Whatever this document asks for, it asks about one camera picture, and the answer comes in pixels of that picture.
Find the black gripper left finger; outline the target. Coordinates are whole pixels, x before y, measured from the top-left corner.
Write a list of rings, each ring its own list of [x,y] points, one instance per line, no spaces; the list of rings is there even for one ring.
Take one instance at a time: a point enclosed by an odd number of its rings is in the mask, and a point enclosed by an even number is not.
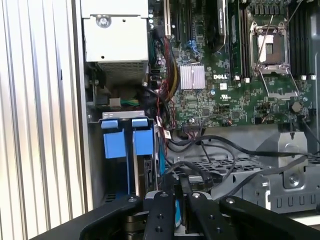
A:
[[[173,177],[144,199],[125,195],[35,237],[37,240],[172,240],[176,199]]]

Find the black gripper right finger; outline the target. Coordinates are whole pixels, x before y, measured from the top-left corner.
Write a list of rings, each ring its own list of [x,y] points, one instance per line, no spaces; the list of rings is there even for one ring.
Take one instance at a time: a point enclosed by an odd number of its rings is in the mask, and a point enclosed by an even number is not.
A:
[[[205,240],[318,240],[320,232],[310,226],[265,209],[236,196],[219,202],[193,191],[189,178],[179,178],[184,196],[183,218],[187,233]]]

